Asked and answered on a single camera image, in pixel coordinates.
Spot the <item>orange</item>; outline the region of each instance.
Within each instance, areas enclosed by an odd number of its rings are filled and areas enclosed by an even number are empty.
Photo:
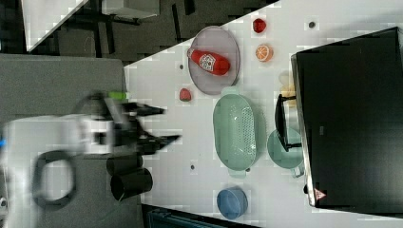
[[[273,49],[268,45],[259,45],[256,49],[256,57],[261,62],[267,62],[273,57]]]

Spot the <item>mint green colander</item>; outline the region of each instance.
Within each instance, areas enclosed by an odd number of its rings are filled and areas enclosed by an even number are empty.
[[[254,112],[234,86],[221,96],[213,114],[216,151],[229,174],[243,178],[257,156]]]

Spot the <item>black mug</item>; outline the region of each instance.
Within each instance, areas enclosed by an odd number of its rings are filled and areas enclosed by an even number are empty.
[[[106,170],[110,176],[128,173],[142,166],[143,158],[137,154],[112,157],[106,160]]]
[[[110,188],[115,200],[124,200],[151,190],[153,180],[151,173],[145,168],[130,173],[114,175],[110,180]]]

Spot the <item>red bottle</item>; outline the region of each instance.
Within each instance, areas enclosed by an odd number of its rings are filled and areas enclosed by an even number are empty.
[[[187,57],[199,67],[214,75],[222,76],[226,74],[231,66],[225,57],[210,51],[190,48],[187,51]]]

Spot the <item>black handle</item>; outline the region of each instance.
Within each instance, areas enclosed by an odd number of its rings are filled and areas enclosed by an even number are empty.
[[[126,112],[135,112],[136,116],[151,116],[151,115],[160,115],[164,114],[165,109],[150,106],[147,104],[139,104],[139,103],[125,103],[122,104],[122,107]]]
[[[45,166],[48,163],[56,161],[66,161],[70,165],[72,169],[73,188],[63,198],[57,200],[48,200],[45,198],[41,188],[42,174]],[[31,184],[33,201],[35,201],[35,203],[38,204],[40,207],[44,209],[46,208],[47,210],[59,210],[64,206],[66,206],[74,197],[76,189],[76,170],[68,153],[64,150],[53,150],[43,153],[36,160],[36,164],[34,167],[35,170],[33,171],[33,178]]]
[[[155,154],[157,150],[163,149],[180,137],[180,135],[156,137],[145,132],[144,138],[137,141],[137,153],[141,155]]]
[[[276,130],[278,133],[279,141],[281,142],[282,147],[284,147],[285,151],[288,152],[289,149],[293,147],[301,147],[301,143],[288,143],[287,136],[287,122],[285,120],[285,112],[284,112],[284,102],[295,100],[297,97],[283,97],[281,94],[278,95],[278,101],[276,103],[276,112],[275,112],[275,122],[276,122]]]

